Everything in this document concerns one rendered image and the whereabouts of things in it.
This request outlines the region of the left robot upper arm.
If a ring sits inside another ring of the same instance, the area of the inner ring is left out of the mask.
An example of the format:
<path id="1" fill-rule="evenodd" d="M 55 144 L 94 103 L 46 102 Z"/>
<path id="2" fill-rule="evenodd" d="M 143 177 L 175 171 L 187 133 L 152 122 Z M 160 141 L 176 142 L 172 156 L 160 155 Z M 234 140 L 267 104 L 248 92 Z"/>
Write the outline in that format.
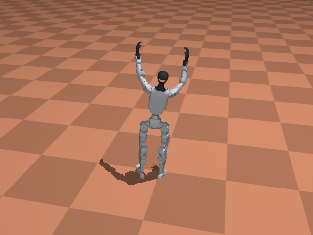
<path id="1" fill-rule="evenodd" d="M 150 93 L 151 89 L 152 89 L 152 86 L 150 84 L 148 84 L 148 82 L 146 81 L 146 79 L 144 78 L 145 76 L 145 73 L 143 71 L 142 72 L 142 75 L 141 76 L 138 76 L 139 80 L 140 80 L 140 83 L 142 84 L 142 87 L 143 87 L 143 90 L 146 92 L 146 93 Z"/>

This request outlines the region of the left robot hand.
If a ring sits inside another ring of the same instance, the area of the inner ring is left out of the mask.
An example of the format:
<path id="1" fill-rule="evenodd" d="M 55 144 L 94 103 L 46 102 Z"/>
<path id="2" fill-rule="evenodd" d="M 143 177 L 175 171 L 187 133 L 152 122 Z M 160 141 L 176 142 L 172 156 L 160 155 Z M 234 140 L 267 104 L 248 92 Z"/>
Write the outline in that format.
<path id="1" fill-rule="evenodd" d="M 141 43 L 141 42 L 139 42 L 139 43 L 137 44 L 137 46 L 136 46 L 136 56 L 137 56 L 138 59 L 140 59 L 140 54 L 139 54 L 139 48 L 141 47 L 140 43 Z"/>

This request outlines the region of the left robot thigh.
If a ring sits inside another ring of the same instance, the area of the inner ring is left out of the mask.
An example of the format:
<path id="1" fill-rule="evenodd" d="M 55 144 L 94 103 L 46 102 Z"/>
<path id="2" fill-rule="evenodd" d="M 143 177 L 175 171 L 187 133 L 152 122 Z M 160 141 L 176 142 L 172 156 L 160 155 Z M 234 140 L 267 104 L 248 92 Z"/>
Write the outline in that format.
<path id="1" fill-rule="evenodd" d="M 143 148 L 143 154 L 148 152 L 148 147 L 146 146 L 148 128 L 149 121 L 142 121 L 139 129 L 139 147 Z"/>

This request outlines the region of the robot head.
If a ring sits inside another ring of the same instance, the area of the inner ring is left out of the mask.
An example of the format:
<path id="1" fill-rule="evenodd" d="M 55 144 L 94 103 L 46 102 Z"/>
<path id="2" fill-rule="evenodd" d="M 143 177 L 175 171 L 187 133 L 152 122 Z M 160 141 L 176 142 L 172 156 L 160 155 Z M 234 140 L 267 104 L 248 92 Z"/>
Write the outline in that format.
<path id="1" fill-rule="evenodd" d="M 168 80 L 168 73 L 165 72 L 165 71 L 160 71 L 158 73 L 158 82 L 159 82 L 159 85 L 157 87 L 155 87 L 156 90 L 158 91 L 166 91 L 166 89 L 164 88 L 164 84 L 166 83 L 166 81 Z M 160 82 L 160 80 L 165 80 L 164 82 Z"/>

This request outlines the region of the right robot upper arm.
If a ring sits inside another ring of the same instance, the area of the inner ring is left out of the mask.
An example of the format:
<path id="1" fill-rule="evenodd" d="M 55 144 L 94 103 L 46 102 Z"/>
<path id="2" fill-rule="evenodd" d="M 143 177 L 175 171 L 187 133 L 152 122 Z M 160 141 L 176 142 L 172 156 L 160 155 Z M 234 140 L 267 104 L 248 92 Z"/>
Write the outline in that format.
<path id="1" fill-rule="evenodd" d="M 182 78 L 180 78 L 179 84 L 177 84 L 173 89 L 169 90 L 169 97 L 170 98 L 175 97 L 184 85 L 185 83 L 182 83 Z"/>

